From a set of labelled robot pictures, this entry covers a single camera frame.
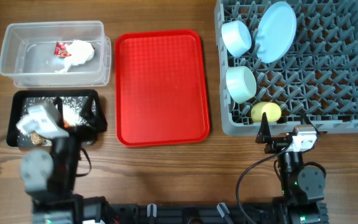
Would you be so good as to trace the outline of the small light blue bowl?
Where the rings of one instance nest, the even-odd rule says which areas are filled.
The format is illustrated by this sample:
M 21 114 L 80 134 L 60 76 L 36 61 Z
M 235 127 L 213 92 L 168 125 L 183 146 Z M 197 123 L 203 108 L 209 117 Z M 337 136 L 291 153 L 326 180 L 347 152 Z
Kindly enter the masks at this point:
M 247 26 L 241 21 L 223 24 L 221 29 L 224 45 L 233 57 L 240 57 L 252 47 Z

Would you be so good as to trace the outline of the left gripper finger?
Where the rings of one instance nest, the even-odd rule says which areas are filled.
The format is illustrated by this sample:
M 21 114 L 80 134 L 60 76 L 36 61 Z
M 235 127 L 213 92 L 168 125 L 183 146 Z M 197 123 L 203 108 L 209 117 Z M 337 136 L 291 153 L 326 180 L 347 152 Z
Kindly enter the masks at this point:
M 107 130 L 108 123 L 96 91 L 89 93 L 80 111 L 80 116 L 96 131 L 105 132 Z
M 57 110 L 60 114 L 60 118 L 58 123 L 63 123 L 63 103 L 62 103 L 62 99 L 60 97 L 56 97 L 53 101 L 53 104 L 55 106 L 57 106 Z

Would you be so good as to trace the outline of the red snack wrapper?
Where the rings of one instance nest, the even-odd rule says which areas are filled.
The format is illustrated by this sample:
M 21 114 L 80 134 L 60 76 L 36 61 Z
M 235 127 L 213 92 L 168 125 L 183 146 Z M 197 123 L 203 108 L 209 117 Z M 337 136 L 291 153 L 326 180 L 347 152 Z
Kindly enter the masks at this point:
M 68 42 L 57 42 L 54 50 L 54 55 L 57 57 L 65 58 L 71 54 L 67 51 L 67 47 L 70 45 Z

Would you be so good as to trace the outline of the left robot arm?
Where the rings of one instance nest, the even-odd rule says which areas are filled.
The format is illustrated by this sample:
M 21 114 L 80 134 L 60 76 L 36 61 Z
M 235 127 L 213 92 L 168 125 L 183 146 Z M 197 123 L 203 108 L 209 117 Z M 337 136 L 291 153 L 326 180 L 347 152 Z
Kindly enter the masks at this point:
M 28 108 L 16 124 L 22 134 L 37 133 L 51 141 L 51 149 L 34 148 L 23 158 L 20 175 L 32 200 L 32 223 L 117 223 L 117 214 L 105 197 L 84 198 L 73 189 L 78 162 L 86 154 L 83 143 L 95 141 L 107 130 L 107 121 L 95 91 L 87 97 L 81 126 L 64 125 L 63 101 L 42 101 Z

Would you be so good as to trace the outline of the orange carrot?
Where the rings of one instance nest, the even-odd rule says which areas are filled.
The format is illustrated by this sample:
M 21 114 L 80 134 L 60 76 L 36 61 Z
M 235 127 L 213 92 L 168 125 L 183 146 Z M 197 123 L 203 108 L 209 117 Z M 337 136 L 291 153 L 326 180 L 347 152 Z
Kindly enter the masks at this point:
M 64 124 L 64 127 L 65 127 L 65 128 L 68 128 L 68 127 L 69 127 L 69 124 L 66 123 L 65 121 L 63 122 L 63 124 Z

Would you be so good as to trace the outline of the brown food scrap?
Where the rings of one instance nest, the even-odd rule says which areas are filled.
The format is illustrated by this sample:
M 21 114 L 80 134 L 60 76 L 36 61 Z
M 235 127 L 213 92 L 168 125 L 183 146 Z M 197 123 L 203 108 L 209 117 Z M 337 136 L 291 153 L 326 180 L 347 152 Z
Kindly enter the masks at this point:
M 47 142 L 45 138 L 37 134 L 36 132 L 33 132 L 30 134 L 30 140 L 32 141 L 32 144 L 36 146 L 44 146 Z

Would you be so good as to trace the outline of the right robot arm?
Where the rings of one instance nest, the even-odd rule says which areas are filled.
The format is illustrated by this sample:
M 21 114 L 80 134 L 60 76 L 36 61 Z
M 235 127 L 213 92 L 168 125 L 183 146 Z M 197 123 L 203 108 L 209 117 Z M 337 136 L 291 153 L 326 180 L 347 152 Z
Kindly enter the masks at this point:
M 282 196 L 272 202 L 275 223 L 324 223 L 328 220 L 324 199 L 326 170 L 316 162 L 304 162 L 303 154 L 314 149 L 320 132 L 305 114 L 301 123 L 284 137 L 270 133 L 267 114 L 262 114 L 256 143 L 265 144 L 265 153 L 276 158 L 275 172 L 281 183 Z

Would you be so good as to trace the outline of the white tissue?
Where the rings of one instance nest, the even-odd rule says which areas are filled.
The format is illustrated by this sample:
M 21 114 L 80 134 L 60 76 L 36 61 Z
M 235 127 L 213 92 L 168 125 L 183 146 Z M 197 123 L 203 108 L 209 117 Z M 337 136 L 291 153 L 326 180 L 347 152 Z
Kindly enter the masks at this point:
M 67 47 L 71 54 L 63 58 L 64 67 L 57 70 L 56 73 L 66 73 L 72 66 L 83 65 L 94 57 L 95 48 L 89 43 L 82 40 L 74 40 Z

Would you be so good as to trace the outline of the yellow cup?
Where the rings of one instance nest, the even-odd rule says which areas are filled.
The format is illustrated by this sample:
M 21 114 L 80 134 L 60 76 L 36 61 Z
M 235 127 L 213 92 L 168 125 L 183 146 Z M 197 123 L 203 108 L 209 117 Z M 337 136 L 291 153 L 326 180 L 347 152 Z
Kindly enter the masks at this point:
M 281 108 L 272 102 L 260 102 L 253 106 L 251 110 L 251 119 L 255 123 L 262 121 L 263 114 L 266 114 L 268 122 L 276 122 L 282 115 Z

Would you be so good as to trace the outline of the green bowl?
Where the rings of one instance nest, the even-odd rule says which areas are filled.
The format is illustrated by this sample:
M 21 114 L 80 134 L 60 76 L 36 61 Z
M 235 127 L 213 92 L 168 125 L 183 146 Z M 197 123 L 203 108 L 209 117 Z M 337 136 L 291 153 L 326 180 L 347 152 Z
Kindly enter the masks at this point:
M 226 86 L 236 103 L 245 103 L 253 98 L 257 91 L 254 74 L 246 66 L 229 67 L 226 72 Z

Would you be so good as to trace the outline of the white rice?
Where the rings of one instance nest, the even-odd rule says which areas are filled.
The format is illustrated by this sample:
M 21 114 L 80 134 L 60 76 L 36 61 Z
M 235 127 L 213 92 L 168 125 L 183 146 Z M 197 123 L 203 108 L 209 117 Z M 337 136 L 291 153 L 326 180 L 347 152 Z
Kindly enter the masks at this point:
M 69 124 L 69 126 L 81 126 L 87 124 L 87 122 L 80 116 L 80 111 L 87 96 L 60 96 L 63 103 L 63 120 Z M 28 113 L 28 109 L 37 103 L 43 101 L 53 102 L 55 97 L 30 97 L 24 100 L 23 107 L 21 109 L 20 118 Z

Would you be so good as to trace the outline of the large light blue plate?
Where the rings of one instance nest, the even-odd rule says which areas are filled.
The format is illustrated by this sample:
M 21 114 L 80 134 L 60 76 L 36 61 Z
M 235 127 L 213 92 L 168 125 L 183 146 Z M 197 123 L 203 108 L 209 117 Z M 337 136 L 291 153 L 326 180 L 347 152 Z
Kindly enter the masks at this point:
M 259 44 L 257 57 L 263 63 L 281 59 L 292 46 L 297 19 L 292 7 L 279 1 L 271 5 L 262 16 L 255 44 Z

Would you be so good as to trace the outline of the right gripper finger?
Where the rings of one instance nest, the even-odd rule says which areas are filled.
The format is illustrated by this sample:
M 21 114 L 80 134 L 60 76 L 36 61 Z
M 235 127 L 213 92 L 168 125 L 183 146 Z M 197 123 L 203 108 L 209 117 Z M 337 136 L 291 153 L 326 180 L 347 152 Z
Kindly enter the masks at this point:
M 307 117 L 307 115 L 305 114 L 304 111 L 300 112 L 300 118 L 301 118 L 301 124 L 305 124 L 305 125 L 310 125 L 314 128 L 314 130 L 316 131 L 316 134 L 320 134 L 320 132 L 317 130 L 317 128 L 312 124 L 312 122 L 309 120 L 309 118 Z
M 270 133 L 269 121 L 267 119 L 266 112 L 262 114 L 262 120 L 255 142 L 257 144 L 267 144 L 272 142 L 272 136 Z

